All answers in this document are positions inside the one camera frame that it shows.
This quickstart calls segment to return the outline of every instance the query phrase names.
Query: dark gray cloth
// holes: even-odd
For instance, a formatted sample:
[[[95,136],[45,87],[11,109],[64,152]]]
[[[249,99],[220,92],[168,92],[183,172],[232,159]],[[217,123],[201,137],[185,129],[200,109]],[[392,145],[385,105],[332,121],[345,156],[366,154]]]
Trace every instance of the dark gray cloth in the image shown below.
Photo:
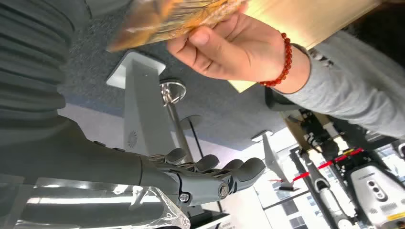
[[[307,84],[286,94],[289,100],[384,135],[405,138],[403,67],[343,31],[315,49],[333,64],[324,66],[311,58]]]

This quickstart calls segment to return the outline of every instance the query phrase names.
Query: vent grille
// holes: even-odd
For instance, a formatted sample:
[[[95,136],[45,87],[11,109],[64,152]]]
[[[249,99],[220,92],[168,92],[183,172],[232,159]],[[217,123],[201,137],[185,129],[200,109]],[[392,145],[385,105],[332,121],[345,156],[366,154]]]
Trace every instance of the vent grille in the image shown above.
[[[390,203],[390,204],[382,205],[380,208],[381,208],[382,211],[386,212],[386,211],[394,210],[397,207],[398,207],[397,204]]]

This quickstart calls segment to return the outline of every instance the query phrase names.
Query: fingernail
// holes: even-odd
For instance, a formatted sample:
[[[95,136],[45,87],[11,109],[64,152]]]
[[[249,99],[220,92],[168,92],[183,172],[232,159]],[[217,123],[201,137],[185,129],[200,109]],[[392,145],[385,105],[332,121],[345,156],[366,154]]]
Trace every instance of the fingernail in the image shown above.
[[[190,42],[194,45],[205,45],[209,39],[210,35],[204,31],[196,31],[190,36]]]

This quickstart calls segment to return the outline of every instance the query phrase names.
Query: red beaded bracelet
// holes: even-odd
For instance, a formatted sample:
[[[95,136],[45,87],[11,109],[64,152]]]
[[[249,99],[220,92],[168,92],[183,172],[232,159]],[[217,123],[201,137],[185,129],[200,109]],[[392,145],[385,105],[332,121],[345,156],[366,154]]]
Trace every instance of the red beaded bracelet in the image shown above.
[[[266,87],[274,87],[277,84],[280,84],[282,80],[285,80],[288,75],[288,70],[291,68],[292,64],[292,49],[290,44],[291,40],[290,38],[287,38],[287,34],[285,33],[282,33],[281,37],[284,39],[284,44],[286,45],[286,63],[284,64],[284,69],[277,79],[259,82],[260,85]]]

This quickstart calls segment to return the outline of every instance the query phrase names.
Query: human hand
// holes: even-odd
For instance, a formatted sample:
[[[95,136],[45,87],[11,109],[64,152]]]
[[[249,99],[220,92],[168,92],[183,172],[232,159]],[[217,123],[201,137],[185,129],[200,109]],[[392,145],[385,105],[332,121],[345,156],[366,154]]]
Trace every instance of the human hand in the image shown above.
[[[212,29],[201,26],[168,41],[168,50],[195,71],[216,79],[270,81],[280,76],[285,62],[280,32],[240,12]],[[308,58],[294,47],[292,54],[293,64],[287,79],[298,71],[308,78]],[[305,82],[306,79],[296,79],[291,88],[283,81],[281,91],[295,92]]]

